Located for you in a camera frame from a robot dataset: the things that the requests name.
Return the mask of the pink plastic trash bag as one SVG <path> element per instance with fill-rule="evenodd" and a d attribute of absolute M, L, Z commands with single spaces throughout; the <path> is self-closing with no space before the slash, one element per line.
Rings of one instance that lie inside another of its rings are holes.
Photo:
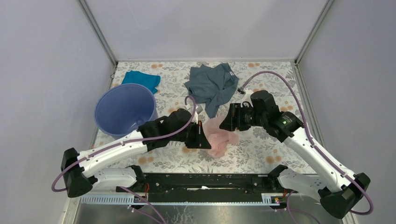
<path fill-rule="evenodd" d="M 220 124 L 224 121 L 225 115 L 211 118 L 203 124 L 205 137 L 211 145 L 208 154 L 213 158 L 220 158 L 225 155 L 228 145 L 239 143 L 239 136 L 234 132 L 220 129 Z"/>

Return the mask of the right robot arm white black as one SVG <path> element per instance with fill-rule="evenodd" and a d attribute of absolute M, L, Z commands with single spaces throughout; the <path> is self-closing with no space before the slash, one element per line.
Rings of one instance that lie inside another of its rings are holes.
<path fill-rule="evenodd" d="M 365 173 L 356 174 L 345 167 L 313 137 L 305 124 L 293 113 L 282 112 L 272 94 L 267 91 L 246 93 L 250 101 L 232 103 L 220 129 L 246 131 L 259 126 L 284 143 L 316 171 L 318 177 L 299 174 L 279 165 L 268 175 L 269 189 L 280 192 L 291 189 L 309 196 L 333 217 L 342 219 L 363 198 L 371 180 Z"/>

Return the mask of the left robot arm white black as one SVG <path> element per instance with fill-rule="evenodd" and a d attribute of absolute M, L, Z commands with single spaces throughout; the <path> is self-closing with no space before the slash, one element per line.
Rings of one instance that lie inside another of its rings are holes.
<path fill-rule="evenodd" d="M 134 192 L 141 191 L 145 180 L 139 166 L 122 169 L 108 169 L 108 166 L 129 156 L 165 147 L 171 141 L 182 142 L 187 148 L 211 149 L 202 122 L 193 121 L 189 111 L 179 109 L 101 147 L 81 152 L 73 147 L 65 150 L 60 175 L 64 191 L 69 198 L 82 196 L 94 188 L 129 187 Z"/>

